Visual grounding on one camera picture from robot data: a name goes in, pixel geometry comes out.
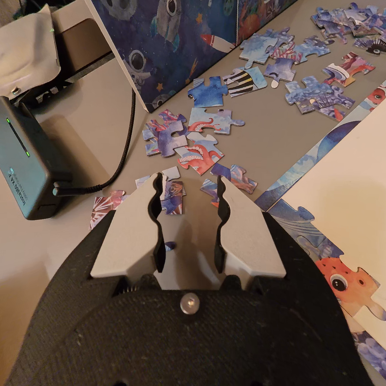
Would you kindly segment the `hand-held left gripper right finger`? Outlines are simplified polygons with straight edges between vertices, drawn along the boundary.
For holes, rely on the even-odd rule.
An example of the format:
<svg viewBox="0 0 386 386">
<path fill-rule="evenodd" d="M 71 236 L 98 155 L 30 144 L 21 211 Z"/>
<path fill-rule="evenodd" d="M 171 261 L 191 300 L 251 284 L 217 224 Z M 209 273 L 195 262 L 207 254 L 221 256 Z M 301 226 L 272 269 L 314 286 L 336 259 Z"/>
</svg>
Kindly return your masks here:
<svg viewBox="0 0 386 386">
<path fill-rule="evenodd" d="M 235 275 L 242 289 L 256 276 L 284 278 L 279 256 L 261 209 L 226 177 L 217 179 L 218 226 L 214 262 L 218 273 Z"/>
</svg>

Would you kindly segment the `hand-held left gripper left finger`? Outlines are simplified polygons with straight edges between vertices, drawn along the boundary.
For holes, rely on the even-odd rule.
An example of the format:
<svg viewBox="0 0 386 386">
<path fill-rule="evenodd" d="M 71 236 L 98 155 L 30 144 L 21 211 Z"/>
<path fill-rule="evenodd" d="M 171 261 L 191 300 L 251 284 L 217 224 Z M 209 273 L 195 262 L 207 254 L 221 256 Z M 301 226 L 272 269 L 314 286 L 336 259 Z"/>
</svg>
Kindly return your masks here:
<svg viewBox="0 0 386 386">
<path fill-rule="evenodd" d="M 162 227 L 162 174 L 154 173 L 115 210 L 91 269 L 93 278 L 161 273 L 166 261 Z"/>
</svg>

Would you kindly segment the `blue wavy jigsaw piece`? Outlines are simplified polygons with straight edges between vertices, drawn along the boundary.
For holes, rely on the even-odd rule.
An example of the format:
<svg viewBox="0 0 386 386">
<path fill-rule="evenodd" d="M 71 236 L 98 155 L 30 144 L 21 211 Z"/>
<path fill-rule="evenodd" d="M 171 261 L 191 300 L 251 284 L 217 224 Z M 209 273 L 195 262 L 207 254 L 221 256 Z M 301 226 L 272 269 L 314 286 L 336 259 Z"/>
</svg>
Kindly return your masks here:
<svg viewBox="0 0 386 386">
<path fill-rule="evenodd" d="M 322 258 L 340 258 L 344 252 L 319 231 L 312 221 L 314 216 L 305 208 L 293 209 L 280 199 L 268 213 L 302 247 L 312 261 Z"/>
</svg>

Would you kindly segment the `dark blue coral jigsaw piece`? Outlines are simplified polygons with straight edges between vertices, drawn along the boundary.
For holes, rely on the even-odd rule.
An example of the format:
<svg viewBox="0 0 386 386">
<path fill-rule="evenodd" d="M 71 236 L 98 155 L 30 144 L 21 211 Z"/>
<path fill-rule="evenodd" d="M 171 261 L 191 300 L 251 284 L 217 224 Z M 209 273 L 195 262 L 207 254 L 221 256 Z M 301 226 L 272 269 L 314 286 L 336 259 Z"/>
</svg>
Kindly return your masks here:
<svg viewBox="0 0 386 386">
<path fill-rule="evenodd" d="M 183 182 L 167 181 L 164 186 L 164 198 L 161 200 L 162 209 L 166 215 L 183 214 Z"/>
</svg>

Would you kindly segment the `orange pufferfish jigsaw piece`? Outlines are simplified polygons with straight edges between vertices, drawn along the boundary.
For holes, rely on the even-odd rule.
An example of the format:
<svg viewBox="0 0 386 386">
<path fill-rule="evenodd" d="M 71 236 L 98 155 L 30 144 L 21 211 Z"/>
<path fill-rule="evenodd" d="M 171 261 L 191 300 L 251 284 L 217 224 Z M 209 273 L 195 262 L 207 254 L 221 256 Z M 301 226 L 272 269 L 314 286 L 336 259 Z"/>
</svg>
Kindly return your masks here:
<svg viewBox="0 0 386 386">
<path fill-rule="evenodd" d="M 380 284 L 362 268 L 349 269 L 340 258 L 322 258 L 316 266 L 334 292 L 340 306 L 352 317 L 365 306 L 378 319 L 385 321 L 382 306 L 372 300 Z"/>
</svg>

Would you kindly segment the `red octopus jigsaw piece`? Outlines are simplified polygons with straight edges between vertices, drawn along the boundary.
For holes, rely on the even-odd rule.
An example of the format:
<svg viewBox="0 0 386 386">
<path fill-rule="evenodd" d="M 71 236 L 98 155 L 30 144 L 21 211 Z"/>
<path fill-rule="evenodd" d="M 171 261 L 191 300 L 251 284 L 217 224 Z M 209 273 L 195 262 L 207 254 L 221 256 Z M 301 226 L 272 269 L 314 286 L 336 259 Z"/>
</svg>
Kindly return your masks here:
<svg viewBox="0 0 386 386">
<path fill-rule="evenodd" d="M 193 144 L 175 149 L 179 154 L 178 163 L 185 169 L 192 167 L 199 175 L 208 171 L 224 154 L 216 148 L 218 141 L 210 134 L 203 136 L 198 132 L 187 135 Z"/>
</svg>

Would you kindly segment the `cream puzzle frame tray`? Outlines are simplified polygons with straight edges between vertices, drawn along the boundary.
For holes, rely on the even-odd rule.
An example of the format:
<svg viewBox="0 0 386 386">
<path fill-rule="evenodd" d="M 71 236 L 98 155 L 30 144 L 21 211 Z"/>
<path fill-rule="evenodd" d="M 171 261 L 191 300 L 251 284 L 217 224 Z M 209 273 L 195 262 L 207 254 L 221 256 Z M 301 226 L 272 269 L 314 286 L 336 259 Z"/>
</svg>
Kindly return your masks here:
<svg viewBox="0 0 386 386">
<path fill-rule="evenodd" d="M 314 216 L 349 269 L 380 284 L 371 298 L 385 310 L 385 99 L 282 199 Z M 385 379 L 385 321 L 365 306 L 354 317 L 341 310 L 358 353 Z"/>
</svg>

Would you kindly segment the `pale blue tentacle jigsaw piece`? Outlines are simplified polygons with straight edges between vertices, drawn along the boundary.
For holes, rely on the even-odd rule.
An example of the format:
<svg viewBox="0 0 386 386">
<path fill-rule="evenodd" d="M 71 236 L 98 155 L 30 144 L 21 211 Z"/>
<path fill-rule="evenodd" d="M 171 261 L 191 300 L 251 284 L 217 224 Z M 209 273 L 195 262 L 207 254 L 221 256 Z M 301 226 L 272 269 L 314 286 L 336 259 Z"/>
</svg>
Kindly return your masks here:
<svg viewBox="0 0 386 386">
<path fill-rule="evenodd" d="M 230 127 L 245 125 L 243 120 L 232 119 L 232 111 L 219 109 L 217 113 L 207 113 L 205 108 L 192 108 L 188 124 L 188 132 L 202 132 L 204 128 L 212 128 L 216 134 L 230 135 Z"/>
</svg>

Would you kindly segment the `pile of puzzle pieces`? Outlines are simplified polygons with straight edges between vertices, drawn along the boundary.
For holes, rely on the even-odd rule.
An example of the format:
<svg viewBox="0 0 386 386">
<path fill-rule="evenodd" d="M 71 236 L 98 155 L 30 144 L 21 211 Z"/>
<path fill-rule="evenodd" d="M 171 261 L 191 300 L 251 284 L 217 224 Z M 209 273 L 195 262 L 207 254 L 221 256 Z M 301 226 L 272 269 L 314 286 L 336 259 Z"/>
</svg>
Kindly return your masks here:
<svg viewBox="0 0 386 386">
<path fill-rule="evenodd" d="M 282 199 L 293 185 L 385 99 L 384 82 L 353 111 L 359 113 L 358 118 L 346 117 L 344 112 L 335 108 L 335 105 L 341 105 L 349 109 L 354 100 L 347 98 L 343 89 L 336 87 L 334 83 L 347 87 L 355 81 L 354 74 L 366 74 L 375 69 L 353 52 L 343 57 L 343 64 L 325 67 L 322 71 L 328 78 L 323 82 L 318 82 L 314 76 L 303 78 L 305 88 L 293 81 L 295 72 L 292 71 L 292 66 L 305 62 L 308 55 L 328 54 L 328 45 L 334 43 L 335 38 L 346 44 L 346 35 L 350 33 L 355 37 L 354 46 L 365 47 L 366 52 L 372 55 L 385 52 L 385 10 L 379 13 L 378 8 L 372 5 L 359 8 L 353 2 L 348 8 L 331 11 L 318 7 L 311 20 L 320 29 L 323 41 L 317 36 L 311 36 L 304 39 L 303 44 L 296 45 L 294 36 L 288 34 L 289 27 L 281 31 L 268 29 L 264 34 L 254 32 L 239 45 L 243 50 L 239 57 L 247 60 L 247 64 L 224 76 L 224 85 L 221 84 L 220 77 L 211 78 L 215 81 L 215 89 L 209 92 L 209 100 L 202 97 L 205 95 L 204 79 L 194 79 L 193 88 L 189 90 L 189 98 L 196 100 L 195 95 L 198 96 L 194 108 L 210 106 L 204 103 L 214 103 L 212 106 L 215 107 L 218 106 L 217 100 L 222 102 L 222 88 L 226 88 L 231 97 L 239 96 L 265 88 L 267 82 L 264 76 L 268 76 L 273 79 L 272 88 L 276 88 L 280 80 L 287 81 L 285 99 L 289 105 L 296 105 L 301 114 L 318 111 L 340 122 L 256 200 L 256 204 L 264 211 L 268 211 Z"/>
</svg>

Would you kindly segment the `black flat device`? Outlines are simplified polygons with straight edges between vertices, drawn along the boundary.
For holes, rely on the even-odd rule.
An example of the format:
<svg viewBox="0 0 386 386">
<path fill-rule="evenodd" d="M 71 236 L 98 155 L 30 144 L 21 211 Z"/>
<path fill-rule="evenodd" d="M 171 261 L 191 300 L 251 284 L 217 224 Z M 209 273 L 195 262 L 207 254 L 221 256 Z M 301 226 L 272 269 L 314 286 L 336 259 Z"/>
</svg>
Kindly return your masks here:
<svg viewBox="0 0 386 386">
<path fill-rule="evenodd" d="M 27 107 L 6 96 L 0 97 L 0 167 L 25 219 L 49 219 L 62 208 L 54 183 L 71 183 L 73 174 Z"/>
</svg>

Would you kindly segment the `illustrated animal puzzle box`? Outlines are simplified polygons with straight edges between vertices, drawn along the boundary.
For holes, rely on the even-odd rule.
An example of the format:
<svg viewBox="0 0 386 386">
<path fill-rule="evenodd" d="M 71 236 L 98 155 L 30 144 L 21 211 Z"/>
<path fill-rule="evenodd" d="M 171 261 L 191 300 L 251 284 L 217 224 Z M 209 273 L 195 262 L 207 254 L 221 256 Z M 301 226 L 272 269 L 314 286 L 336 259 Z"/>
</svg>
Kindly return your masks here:
<svg viewBox="0 0 386 386">
<path fill-rule="evenodd" d="M 94 20 L 152 113 L 295 0 L 88 0 Z"/>
</svg>

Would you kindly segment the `silver foil pouch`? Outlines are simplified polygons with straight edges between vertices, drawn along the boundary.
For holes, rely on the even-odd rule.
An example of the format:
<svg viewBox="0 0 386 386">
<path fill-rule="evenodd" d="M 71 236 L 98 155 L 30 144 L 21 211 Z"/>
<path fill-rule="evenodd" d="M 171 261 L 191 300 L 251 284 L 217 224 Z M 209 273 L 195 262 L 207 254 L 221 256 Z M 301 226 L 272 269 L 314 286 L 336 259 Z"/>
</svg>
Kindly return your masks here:
<svg viewBox="0 0 386 386">
<path fill-rule="evenodd" d="M 48 4 L 0 29 L 0 95 L 13 99 L 61 71 Z"/>
</svg>

